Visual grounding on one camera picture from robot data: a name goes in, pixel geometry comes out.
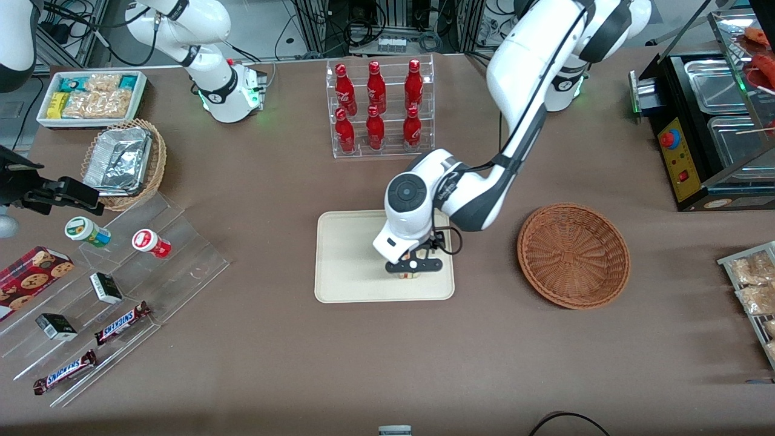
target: red button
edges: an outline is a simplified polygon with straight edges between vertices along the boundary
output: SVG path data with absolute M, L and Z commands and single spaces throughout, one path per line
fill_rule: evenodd
M 660 145 L 665 148 L 670 148 L 673 146 L 675 140 L 676 137 L 672 133 L 665 132 L 662 133 L 662 136 L 660 137 Z

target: red cookie box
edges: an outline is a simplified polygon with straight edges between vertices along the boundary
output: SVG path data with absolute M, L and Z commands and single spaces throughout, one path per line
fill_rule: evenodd
M 0 321 L 73 268 L 68 256 L 49 248 L 35 247 L 0 271 Z

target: wicker basket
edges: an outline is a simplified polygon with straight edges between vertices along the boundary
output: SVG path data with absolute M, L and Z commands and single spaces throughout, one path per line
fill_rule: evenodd
M 145 180 L 143 181 L 143 190 L 140 194 L 133 197 L 100 197 L 99 201 L 105 205 L 106 209 L 116 212 L 123 212 L 131 205 L 153 197 L 161 185 L 161 178 L 164 176 L 164 165 L 167 163 L 167 146 L 164 145 L 164 138 L 159 134 L 159 130 L 153 124 L 143 119 L 133 119 L 124 123 L 110 126 L 108 130 L 129 129 L 130 127 L 142 127 L 153 134 L 153 143 L 151 144 L 151 155 L 148 157 L 148 166 L 146 169 Z M 97 137 L 91 142 L 91 146 L 86 151 L 86 158 L 81 164 L 81 180 L 86 175 L 86 169 L 91 161 L 91 153 L 95 149 Z
M 573 203 L 536 210 L 519 231 L 517 257 L 530 284 L 569 309 L 605 306 L 630 274 L 627 244 L 616 227 Z

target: red bottle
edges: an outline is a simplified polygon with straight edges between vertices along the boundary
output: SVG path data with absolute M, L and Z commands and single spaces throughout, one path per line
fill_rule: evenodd
M 336 108 L 336 139 L 339 140 L 339 147 L 342 153 L 355 153 L 355 130 L 353 124 L 347 119 L 347 113 L 342 108 Z
M 420 107 L 422 104 L 422 77 L 420 77 L 420 61 L 412 59 L 409 61 L 409 74 L 404 82 L 404 93 L 406 95 L 406 110 L 412 105 Z
M 369 119 L 366 121 L 366 130 L 369 132 L 369 147 L 379 151 L 385 144 L 385 123 L 380 117 L 380 111 L 375 106 L 369 106 Z
M 358 104 L 355 103 L 355 87 L 353 81 L 347 77 L 347 68 L 344 64 L 337 64 L 336 70 L 336 99 L 339 107 L 344 108 L 347 114 L 354 116 L 358 113 Z
M 417 118 L 417 106 L 411 106 L 406 111 L 404 120 L 404 149 L 406 151 L 417 151 L 420 147 L 420 129 L 422 123 Z
M 380 113 L 385 113 L 388 110 L 388 98 L 385 92 L 385 79 L 380 73 L 380 63 L 377 61 L 369 62 L 369 81 L 366 83 L 366 90 L 369 93 L 369 105 L 374 105 Z

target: table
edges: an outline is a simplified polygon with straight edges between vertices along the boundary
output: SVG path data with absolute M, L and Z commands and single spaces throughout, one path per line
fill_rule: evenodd
M 48 409 L 0 365 L 11 434 L 527 434 L 554 410 L 612 434 L 772 434 L 775 387 L 715 259 L 773 239 L 772 211 L 678 213 L 648 123 L 629 113 L 627 72 L 652 49 L 620 50 L 546 122 L 501 215 L 465 234 L 447 301 L 325 305 L 313 295 L 318 217 L 380 209 L 407 161 L 334 161 L 324 61 L 281 64 L 266 109 L 214 121 L 182 69 L 148 69 L 141 114 L 168 146 L 161 191 L 233 264 L 70 406 Z M 498 147 L 484 71 L 436 57 L 437 146 L 468 164 Z M 44 175 L 77 176 L 93 131 L 40 129 Z M 632 255 L 610 306 L 545 301 L 515 260 L 523 220 L 553 202 L 606 215 Z M 75 209 L 12 215 L 0 265 L 36 244 L 71 252 Z M 109 220 L 110 214 L 99 218 Z M 562 418 L 539 434 L 596 434 Z

